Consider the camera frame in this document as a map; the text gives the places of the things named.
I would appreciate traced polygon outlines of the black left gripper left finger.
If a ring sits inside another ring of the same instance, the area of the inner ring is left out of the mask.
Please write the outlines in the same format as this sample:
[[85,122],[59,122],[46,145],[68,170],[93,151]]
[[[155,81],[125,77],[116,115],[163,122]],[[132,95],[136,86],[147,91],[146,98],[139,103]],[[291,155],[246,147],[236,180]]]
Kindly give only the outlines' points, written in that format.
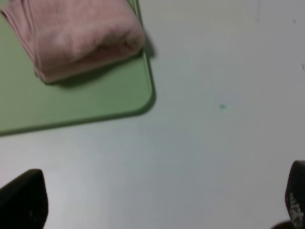
[[30,169],[0,189],[2,229],[42,229],[48,217],[48,196],[42,170]]

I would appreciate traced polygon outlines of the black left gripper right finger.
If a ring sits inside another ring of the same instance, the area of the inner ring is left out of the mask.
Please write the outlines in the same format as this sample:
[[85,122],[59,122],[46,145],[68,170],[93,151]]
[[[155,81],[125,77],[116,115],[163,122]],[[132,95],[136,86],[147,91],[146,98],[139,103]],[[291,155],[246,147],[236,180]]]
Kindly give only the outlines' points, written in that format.
[[295,161],[290,169],[286,191],[286,208],[295,229],[305,228],[305,162]]

